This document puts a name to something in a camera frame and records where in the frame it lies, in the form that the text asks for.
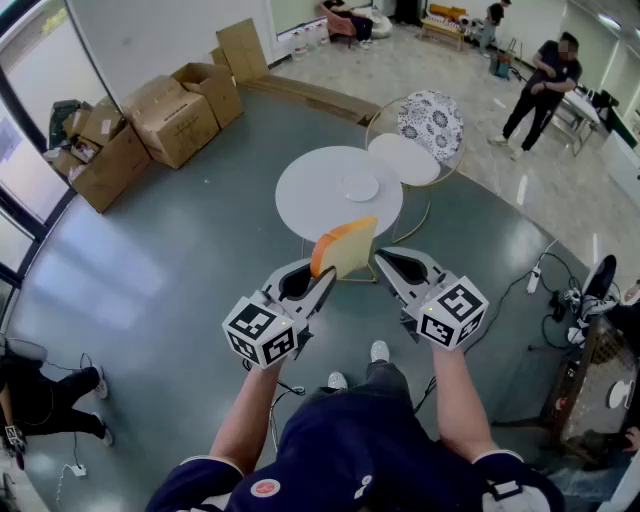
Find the chair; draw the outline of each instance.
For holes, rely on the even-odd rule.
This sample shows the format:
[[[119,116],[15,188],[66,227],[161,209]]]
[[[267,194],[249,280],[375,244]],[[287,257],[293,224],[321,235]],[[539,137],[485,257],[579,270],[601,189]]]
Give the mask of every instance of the chair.
[[[341,36],[347,36],[349,38],[349,48],[351,48],[351,39],[356,35],[356,27],[353,26],[351,20],[338,16],[322,4],[320,4],[320,10],[322,14],[327,17],[329,35],[339,34]]]

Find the white sneaker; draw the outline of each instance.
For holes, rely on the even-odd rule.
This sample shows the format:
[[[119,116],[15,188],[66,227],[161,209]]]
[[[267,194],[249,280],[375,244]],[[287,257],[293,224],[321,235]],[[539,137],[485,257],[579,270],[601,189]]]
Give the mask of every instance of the white sneaker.
[[[389,347],[387,344],[382,340],[375,341],[373,345],[371,345],[371,362],[375,363],[376,361],[382,360],[388,363],[389,359]]]
[[[514,149],[513,153],[511,153],[511,160],[513,160],[514,162],[517,162],[522,158],[522,155],[524,155],[524,149],[522,148]]]
[[[94,391],[100,400],[105,400],[109,396],[109,386],[107,386],[107,381],[104,380],[104,370],[102,366],[94,366],[94,368],[98,370],[98,374],[100,375],[100,382],[98,382]]]
[[[111,431],[107,428],[106,423],[104,422],[104,420],[102,419],[102,416],[100,416],[100,413],[97,412],[92,412],[91,413],[93,416],[95,416],[96,418],[98,418],[98,421],[102,424],[102,426],[104,427],[104,437],[102,438],[102,442],[106,445],[106,446],[111,446],[113,444],[113,434],[111,433]]]
[[[491,137],[488,139],[489,144],[493,146],[506,146],[509,143],[508,139],[505,139],[502,134],[496,135],[495,137]]]
[[[327,385],[332,389],[347,389],[347,379],[340,372],[333,372],[329,375],[329,382]]]

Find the human hand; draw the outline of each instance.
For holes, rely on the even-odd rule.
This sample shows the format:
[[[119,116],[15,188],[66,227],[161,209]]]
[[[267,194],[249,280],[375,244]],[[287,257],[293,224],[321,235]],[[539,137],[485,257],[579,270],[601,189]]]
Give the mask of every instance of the human hand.
[[[536,95],[538,94],[542,89],[544,89],[544,84],[542,82],[540,82],[539,84],[534,85],[531,88],[531,94]]]
[[[627,430],[625,437],[631,442],[631,446],[623,451],[634,453],[640,450],[640,430],[637,427],[631,427]]]

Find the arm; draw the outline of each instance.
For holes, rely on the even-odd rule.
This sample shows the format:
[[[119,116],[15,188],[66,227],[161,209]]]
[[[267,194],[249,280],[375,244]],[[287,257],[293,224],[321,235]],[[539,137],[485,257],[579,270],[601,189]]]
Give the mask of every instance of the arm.
[[[433,346],[433,364],[438,382],[438,430],[442,443],[470,462],[496,450],[487,414],[471,382],[462,351],[449,352]]]
[[[569,91],[573,91],[576,88],[576,83],[571,80],[570,78],[567,78],[564,82],[544,82],[544,86],[545,88],[549,89],[550,91],[556,91],[556,92],[569,92]]]
[[[533,56],[532,62],[536,68],[544,71],[549,76],[549,78],[554,78],[556,76],[556,72],[554,71],[554,69],[551,66],[542,62],[542,54],[540,52],[537,52]]]
[[[248,475],[258,462],[269,424],[269,409],[282,362],[266,370],[254,366],[227,414],[210,455],[232,462]]]
[[[11,409],[11,394],[9,393],[9,383],[5,383],[0,391],[0,406],[4,413],[4,420],[7,425],[13,425],[13,409]]]

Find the green epoxy floor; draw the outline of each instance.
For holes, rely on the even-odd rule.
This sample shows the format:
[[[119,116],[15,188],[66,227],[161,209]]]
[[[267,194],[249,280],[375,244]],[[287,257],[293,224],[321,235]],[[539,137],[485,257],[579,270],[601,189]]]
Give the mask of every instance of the green epoxy floor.
[[[300,239],[274,202],[280,173],[312,149],[363,147],[360,126],[257,93],[243,101],[244,116],[181,170],[153,166],[106,215],[74,200],[27,276],[10,334],[44,345],[61,366],[77,365],[88,352],[104,366],[111,387],[108,401],[89,396],[78,404],[103,414],[116,444],[107,448],[78,435],[78,458],[89,476],[66,474],[64,512],[140,511],[172,467],[208,452],[246,374],[220,323],[240,296],[300,255]],[[412,194],[405,227],[420,218],[421,199]],[[517,210],[455,174],[434,189],[428,222],[404,245],[467,275],[491,301],[492,314],[509,283],[530,270],[550,242]],[[388,234],[376,242],[388,243]],[[584,279],[586,269],[568,251],[556,244],[554,252]],[[550,287],[566,286],[557,262],[542,266]],[[490,419],[537,413],[557,368],[559,354],[526,352],[527,345],[543,343],[540,321],[549,296],[542,288],[527,295],[525,286],[514,287],[491,334],[468,355]],[[417,402],[432,376],[430,349],[413,342],[399,314],[384,286],[338,283],[312,320],[315,338],[285,365],[283,379],[311,391],[340,370],[357,383],[371,342],[384,339]],[[550,324],[549,335],[561,343],[567,325]],[[56,379],[67,373],[43,371]],[[300,401],[287,396],[278,404],[280,428]],[[435,436],[435,396],[419,418]],[[496,438],[535,456],[537,445],[521,435],[496,432]],[[268,439],[262,463],[273,456]],[[27,471],[51,510],[65,463],[74,463],[72,434],[29,440]]]

